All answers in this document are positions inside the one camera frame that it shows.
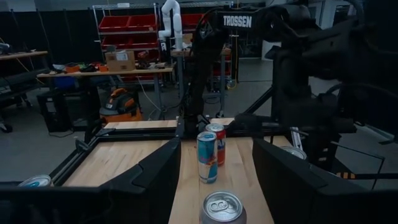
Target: silver can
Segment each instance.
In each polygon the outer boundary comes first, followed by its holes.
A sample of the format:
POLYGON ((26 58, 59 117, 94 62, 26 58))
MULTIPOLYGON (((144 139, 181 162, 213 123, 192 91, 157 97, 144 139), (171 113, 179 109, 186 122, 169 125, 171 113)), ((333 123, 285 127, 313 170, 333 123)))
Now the silver can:
POLYGON ((306 153, 303 150, 299 149, 299 148, 296 148, 296 147, 293 147, 293 146, 282 146, 280 148, 285 150, 285 151, 287 151, 287 152, 289 152, 289 153, 291 153, 292 155, 297 156, 300 159, 303 159, 303 160, 307 159, 306 153))
POLYGON ((31 177, 18 185, 18 187, 53 187, 51 177, 49 175, 37 175, 31 177))
POLYGON ((213 192, 203 201, 200 211, 201 224, 246 224, 246 220, 246 210, 242 202, 230 192, 213 192))

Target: cardboard box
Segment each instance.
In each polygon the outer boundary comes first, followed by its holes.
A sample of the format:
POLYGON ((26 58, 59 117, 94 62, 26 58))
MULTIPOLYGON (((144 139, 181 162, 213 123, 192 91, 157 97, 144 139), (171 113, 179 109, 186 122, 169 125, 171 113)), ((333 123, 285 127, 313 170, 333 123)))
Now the cardboard box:
POLYGON ((134 51, 106 52, 105 58, 110 72, 125 72, 136 69, 134 51))
POLYGON ((187 45, 192 44, 191 40, 192 40, 192 34, 183 34, 182 35, 182 42, 184 42, 185 44, 187 44, 187 45))

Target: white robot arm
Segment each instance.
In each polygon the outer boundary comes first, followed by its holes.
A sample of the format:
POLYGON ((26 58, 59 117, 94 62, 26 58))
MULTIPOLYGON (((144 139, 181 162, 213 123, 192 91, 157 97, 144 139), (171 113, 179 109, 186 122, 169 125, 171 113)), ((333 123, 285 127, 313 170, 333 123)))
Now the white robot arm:
POLYGON ((165 4, 162 7, 164 30, 159 31, 160 44, 162 46, 162 50, 167 50, 165 43, 166 37, 170 37, 172 35, 170 16, 171 9, 173 9, 175 48, 177 50, 182 50, 182 23, 180 15, 180 4, 176 0, 166 0, 165 4))

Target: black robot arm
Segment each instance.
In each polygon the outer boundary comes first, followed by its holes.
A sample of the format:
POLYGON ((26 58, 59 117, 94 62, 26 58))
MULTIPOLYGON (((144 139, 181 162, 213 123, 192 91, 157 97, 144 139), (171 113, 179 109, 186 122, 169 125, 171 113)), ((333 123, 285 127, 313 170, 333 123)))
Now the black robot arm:
POLYGON ((193 36, 191 53, 195 60, 195 73, 192 74, 188 99, 182 105, 181 114, 188 133, 197 132, 197 116, 203 112, 202 94, 211 65, 220 56, 232 30, 251 32, 262 40, 283 42, 288 46, 297 45, 320 28, 310 18, 305 6, 285 4, 265 8, 214 8, 208 11, 193 36))

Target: can pull tab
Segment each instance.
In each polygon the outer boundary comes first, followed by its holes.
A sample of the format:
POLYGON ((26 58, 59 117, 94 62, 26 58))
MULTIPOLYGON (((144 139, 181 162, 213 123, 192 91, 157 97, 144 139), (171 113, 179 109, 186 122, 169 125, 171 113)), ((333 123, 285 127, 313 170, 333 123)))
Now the can pull tab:
POLYGON ((216 200, 211 202, 209 207, 212 212, 219 212, 228 208, 228 202, 225 200, 216 200))

